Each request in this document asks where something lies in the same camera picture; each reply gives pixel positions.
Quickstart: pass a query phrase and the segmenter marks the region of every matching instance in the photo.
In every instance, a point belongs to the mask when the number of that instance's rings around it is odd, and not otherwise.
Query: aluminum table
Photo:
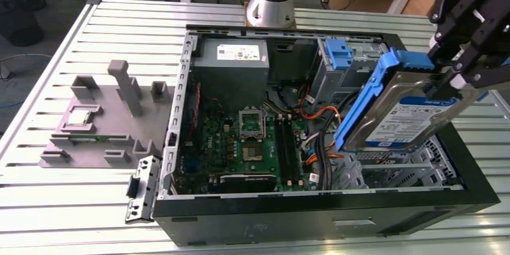
[[[501,204],[407,236],[179,248],[155,223],[124,225],[134,170],[37,166],[75,76],[93,75],[97,84],[113,84],[108,63],[124,59],[140,85],[175,85],[186,24],[242,26],[243,11],[236,5],[127,0],[84,7],[0,141],[0,254],[507,254],[510,110],[497,92],[467,108],[454,125]],[[300,29],[397,33],[413,51],[427,51],[434,33],[423,17],[296,9],[295,19]]]

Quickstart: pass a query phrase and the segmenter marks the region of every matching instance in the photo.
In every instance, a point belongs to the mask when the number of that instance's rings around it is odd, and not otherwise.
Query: floor
[[[0,37],[0,59],[16,54],[48,54],[53,55],[68,29],[80,14],[87,0],[47,0],[47,7],[35,12],[36,19],[44,30],[44,41],[31,47],[15,47]],[[239,4],[242,0],[195,0],[195,2]],[[319,0],[295,0],[295,6],[300,8],[322,9]],[[0,61],[3,67],[13,73],[9,81],[0,81],[0,136],[9,126],[20,103],[39,79],[48,63],[48,58],[41,56],[23,56]]]

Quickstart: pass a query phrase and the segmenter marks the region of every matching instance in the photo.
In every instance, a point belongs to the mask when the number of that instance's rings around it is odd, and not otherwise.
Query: motherboard
[[[183,147],[179,194],[306,191],[299,145],[306,122],[243,110],[204,119],[202,143]]]

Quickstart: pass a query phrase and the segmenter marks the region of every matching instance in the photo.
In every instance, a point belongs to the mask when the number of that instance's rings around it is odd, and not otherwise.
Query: white sticker
[[[447,111],[455,102],[455,99],[435,101],[423,97],[401,99],[366,142],[371,142],[375,146],[398,146],[410,143],[430,126],[430,119]]]
[[[310,181],[315,182],[315,183],[319,183],[319,175],[315,174],[315,173],[311,173],[310,174]]]
[[[306,96],[304,96],[304,99],[306,99],[311,104],[314,104],[314,102],[315,102],[314,97],[311,97],[310,95],[306,95]]]
[[[258,45],[219,45],[218,60],[260,61]]]

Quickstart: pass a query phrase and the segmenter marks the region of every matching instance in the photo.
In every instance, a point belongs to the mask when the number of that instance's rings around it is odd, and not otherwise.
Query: circuit board
[[[275,123],[278,118],[267,116],[262,127],[255,117],[243,117],[243,125],[238,116],[216,116],[206,118],[203,124],[203,142],[199,148],[186,146],[180,158],[180,168],[175,174],[176,187],[182,193],[214,193],[211,175],[268,174],[276,177],[275,191],[304,191],[307,184],[303,179],[302,162],[295,148],[296,163],[299,167],[299,180],[287,182],[280,178],[280,164],[278,161],[278,143]],[[302,120],[291,121],[292,137],[299,139],[306,133],[306,123]],[[264,131],[263,139],[242,139],[243,131]]]

